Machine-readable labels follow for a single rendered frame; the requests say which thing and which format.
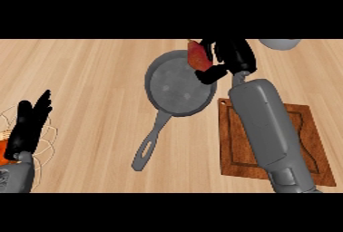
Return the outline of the grey frying pan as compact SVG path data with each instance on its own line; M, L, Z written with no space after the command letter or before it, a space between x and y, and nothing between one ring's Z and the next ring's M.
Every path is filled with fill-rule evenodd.
M145 74L145 90L157 112L151 132L142 141L131 168L140 171L151 159L159 131L171 117L196 114L210 104L217 83L205 85L196 79L188 64L188 51L164 53L149 64Z

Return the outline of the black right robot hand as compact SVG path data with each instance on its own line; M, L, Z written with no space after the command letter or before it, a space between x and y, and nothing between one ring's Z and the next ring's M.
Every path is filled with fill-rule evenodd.
M257 70L254 53L245 39L202 39L207 58L217 58L217 65L205 71L196 70L195 76L202 84L214 83L226 73L254 73Z

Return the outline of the grey bowl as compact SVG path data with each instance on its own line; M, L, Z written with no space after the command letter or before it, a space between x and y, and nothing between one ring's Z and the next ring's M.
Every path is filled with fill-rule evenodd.
M260 39L260 43L278 51L291 50L300 43L300 39Z

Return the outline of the red pear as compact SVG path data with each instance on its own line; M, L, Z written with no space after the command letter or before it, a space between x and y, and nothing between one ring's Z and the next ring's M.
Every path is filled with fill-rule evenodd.
M188 40L188 64L201 72L213 65L213 62L207 58L205 48L195 40Z

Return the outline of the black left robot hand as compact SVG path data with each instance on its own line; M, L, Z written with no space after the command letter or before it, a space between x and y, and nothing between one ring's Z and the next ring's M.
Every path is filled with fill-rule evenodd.
M43 125L47 121L50 107L50 90L46 90L35 104L21 101L18 104L16 124L9 135L4 158L18 160L19 153L35 152Z

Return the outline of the orange fruit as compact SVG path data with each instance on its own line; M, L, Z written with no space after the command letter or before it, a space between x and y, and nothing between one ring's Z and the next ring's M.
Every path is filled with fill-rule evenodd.
M9 135L10 130L4 130L0 132L0 166L18 163L16 160L9 160L4 158Z

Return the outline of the brown wooden cutting board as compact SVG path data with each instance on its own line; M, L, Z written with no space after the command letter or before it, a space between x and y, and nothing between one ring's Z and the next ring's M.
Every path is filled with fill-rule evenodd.
M300 150L313 182L319 186L334 187L335 178L325 156L310 108L306 105L287 104L285 109L298 135ZM230 100L223 98L219 98L219 131L222 175L267 179L264 170L257 166L244 126Z

